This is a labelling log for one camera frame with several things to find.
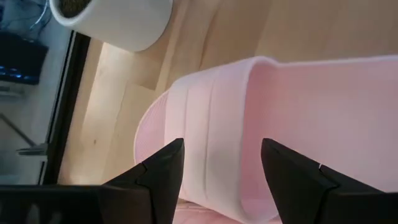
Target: black frame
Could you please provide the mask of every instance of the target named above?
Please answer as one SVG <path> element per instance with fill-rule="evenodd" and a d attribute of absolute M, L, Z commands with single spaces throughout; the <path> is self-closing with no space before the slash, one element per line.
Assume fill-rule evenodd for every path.
<path fill-rule="evenodd" d="M 91 38 L 72 31 L 67 57 L 63 65 L 55 106 L 49 124 L 46 143 L 47 168 L 43 184 L 56 184 L 61 168 L 63 152 L 67 143 L 70 124 L 80 87 L 81 76 L 86 62 Z"/>

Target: white pot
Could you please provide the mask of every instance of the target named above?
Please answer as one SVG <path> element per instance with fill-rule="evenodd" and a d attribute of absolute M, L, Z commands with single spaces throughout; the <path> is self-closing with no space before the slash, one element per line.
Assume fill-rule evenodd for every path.
<path fill-rule="evenodd" d="M 129 51 L 140 51 L 162 35 L 170 19 L 172 2 L 91 0 L 73 18 L 62 15 L 59 0 L 50 0 L 50 8 L 54 18 L 65 27 Z"/>

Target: white ceramic planter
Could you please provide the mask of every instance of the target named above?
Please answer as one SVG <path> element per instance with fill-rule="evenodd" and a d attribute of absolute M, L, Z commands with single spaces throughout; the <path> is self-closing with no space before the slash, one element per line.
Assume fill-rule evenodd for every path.
<path fill-rule="evenodd" d="M 61 25 L 129 51 L 151 46 L 172 12 L 172 0 L 91 0 L 79 15 L 66 18 L 58 5 L 59 0 L 50 0 Z"/>

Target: wooden floor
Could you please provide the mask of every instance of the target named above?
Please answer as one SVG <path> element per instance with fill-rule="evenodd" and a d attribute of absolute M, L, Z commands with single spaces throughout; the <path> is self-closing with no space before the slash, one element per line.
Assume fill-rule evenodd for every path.
<path fill-rule="evenodd" d="M 132 167 L 141 116 L 179 77 L 255 55 L 281 62 L 398 53 L 397 0 L 174 0 L 151 48 L 92 41 L 60 173 L 100 184 Z"/>

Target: slide sandal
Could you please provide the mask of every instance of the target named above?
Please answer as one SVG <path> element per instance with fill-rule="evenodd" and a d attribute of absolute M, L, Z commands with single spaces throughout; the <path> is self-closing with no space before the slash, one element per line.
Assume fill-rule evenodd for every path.
<path fill-rule="evenodd" d="M 178 79 L 142 118 L 135 160 L 184 138 L 179 197 L 238 222 L 264 223 L 277 210 L 262 170 L 263 138 L 380 190 L 398 190 L 396 96 L 396 56 L 249 58 Z"/>

